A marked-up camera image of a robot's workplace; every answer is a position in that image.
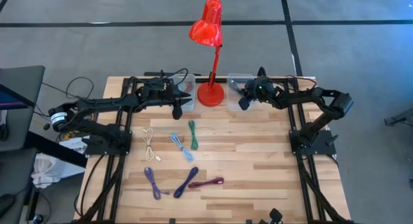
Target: light blue cable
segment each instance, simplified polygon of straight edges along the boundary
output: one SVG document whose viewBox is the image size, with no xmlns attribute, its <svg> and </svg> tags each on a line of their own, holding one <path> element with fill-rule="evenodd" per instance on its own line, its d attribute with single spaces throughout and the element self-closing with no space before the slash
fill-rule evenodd
<svg viewBox="0 0 413 224">
<path fill-rule="evenodd" d="M 170 139 L 172 142 L 174 142 L 183 152 L 186 162 L 192 162 L 194 160 L 194 156 L 183 147 L 181 141 L 179 140 L 179 137 L 176 134 L 171 134 Z"/>
</svg>

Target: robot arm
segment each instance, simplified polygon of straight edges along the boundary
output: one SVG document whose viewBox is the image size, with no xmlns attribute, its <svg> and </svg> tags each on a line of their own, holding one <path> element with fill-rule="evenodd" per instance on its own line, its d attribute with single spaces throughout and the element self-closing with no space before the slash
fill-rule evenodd
<svg viewBox="0 0 413 224">
<path fill-rule="evenodd" d="M 123 110 L 140 112 L 150 106 L 173 106 L 174 119 L 182 116 L 181 105 L 189 102 L 190 94 L 182 92 L 172 79 L 153 78 L 143 86 L 119 98 L 83 99 L 64 103 L 51 108 L 48 113 L 56 132 L 80 131 L 90 133 L 90 139 L 83 141 L 88 145 L 86 155 L 124 155 L 128 154 L 132 133 L 120 130 L 117 124 L 102 125 L 85 119 L 87 115 L 100 112 Z"/>
<path fill-rule="evenodd" d="M 242 98 L 238 104 L 242 110 L 248 109 L 251 101 L 269 103 L 274 108 L 284 109 L 290 105 L 302 103 L 315 103 L 323 112 L 314 122 L 306 123 L 300 130 L 299 142 L 302 145 L 311 145 L 317 133 L 332 120 L 337 120 L 346 115 L 353 105 L 353 99 L 349 94 L 337 90 L 325 90 L 319 87 L 294 93 L 285 92 L 279 87 L 273 86 L 273 82 L 267 76 L 259 76 L 245 84 L 245 88 L 239 91 Z M 325 98 L 332 97 L 331 104 L 327 105 Z"/>
</svg>

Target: coiled cable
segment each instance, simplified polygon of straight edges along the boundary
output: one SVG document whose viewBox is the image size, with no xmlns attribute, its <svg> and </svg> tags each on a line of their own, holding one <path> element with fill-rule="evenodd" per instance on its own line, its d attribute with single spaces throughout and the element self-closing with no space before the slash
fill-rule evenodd
<svg viewBox="0 0 413 224">
<path fill-rule="evenodd" d="M 174 198 L 180 198 L 182 196 L 183 192 L 185 191 L 186 185 L 191 181 L 191 179 L 196 176 L 196 174 L 198 174 L 198 172 L 199 169 L 197 167 L 191 169 L 186 181 L 174 192 Z"/>
<path fill-rule="evenodd" d="M 155 155 L 154 151 L 152 150 L 152 147 L 150 146 L 150 141 L 152 140 L 152 136 L 154 135 L 154 129 L 143 129 L 142 132 L 143 133 L 141 134 L 141 137 L 143 141 L 145 141 L 146 143 L 146 160 L 152 161 L 154 158 L 156 158 L 156 160 L 161 161 L 162 159 L 159 156 Z"/>
<path fill-rule="evenodd" d="M 194 156 L 183 147 L 181 141 L 179 140 L 179 137 L 176 134 L 171 134 L 170 139 L 182 150 L 187 162 L 192 162 L 194 160 Z"/>
<path fill-rule="evenodd" d="M 203 185 L 220 185 L 224 183 L 224 178 L 215 178 L 207 182 L 192 182 L 188 185 L 188 188 L 198 188 Z"/>
<path fill-rule="evenodd" d="M 188 121 L 188 125 L 189 125 L 189 129 L 191 130 L 191 134 L 192 134 L 191 149 L 198 150 L 198 141 L 196 140 L 196 137 L 195 137 L 195 121 L 193 120 Z"/>
<path fill-rule="evenodd" d="M 160 189 L 156 186 L 154 171 L 152 170 L 152 168 L 146 167 L 144 172 L 145 172 L 146 178 L 148 178 L 150 184 L 152 185 L 152 189 L 154 190 L 154 198 L 156 200 L 161 199 L 161 194 L 169 195 L 169 192 L 161 192 Z"/>
</svg>

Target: clear plastic container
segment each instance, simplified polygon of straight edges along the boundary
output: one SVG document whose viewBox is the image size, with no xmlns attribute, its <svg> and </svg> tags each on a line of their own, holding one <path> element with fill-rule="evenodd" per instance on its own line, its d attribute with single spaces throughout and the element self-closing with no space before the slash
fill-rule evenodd
<svg viewBox="0 0 413 224">
<path fill-rule="evenodd" d="M 174 76 L 171 76 L 174 80 L 174 84 L 177 84 L 181 82 L 181 80 L 184 78 L 184 74 L 176 74 Z M 194 104 L 195 104 L 195 90 L 196 90 L 196 85 L 195 85 L 195 76 L 193 74 L 188 74 L 185 78 L 185 80 L 178 84 L 178 89 L 182 92 L 186 92 L 187 94 L 191 94 L 190 97 L 186 98 L 191 98 L 192 100 L 189 101 L 188 103 L 184 104 L 181 106 L 183 112 L 191 112 L 194 109 Z"/>
<path fill-rule="evenodd" d="M 255 77 L 251 74 L 240 74 L 240 73 L 229 73 L 227 79 L 232 79 L 237 83 L 238 88 L 242 89 L 245 86 L 245 83 Z M 231 111 L 238 111 L 241 110 L 241 107 L 238 105 L 238 101 L 242 98 L 242 96 L 236 92 L 233 88 L 231 88 L 227 83 L 227 104 L 228 109 Z M 255 101 L 251 101 L 249 110 L 255 105 Z"/>
</svg>

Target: computer monitor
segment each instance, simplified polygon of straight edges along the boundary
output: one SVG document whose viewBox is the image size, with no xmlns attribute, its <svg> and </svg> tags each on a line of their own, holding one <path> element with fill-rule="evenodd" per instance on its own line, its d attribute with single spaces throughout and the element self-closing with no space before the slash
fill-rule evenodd
<svg viewBox="0 0 413 224">
<path fill-rule="evenodd" d="M 34 107 L 35 103 L 19 95 L 17 92 L 0 85 L 0 110 Z"/>
</svg>

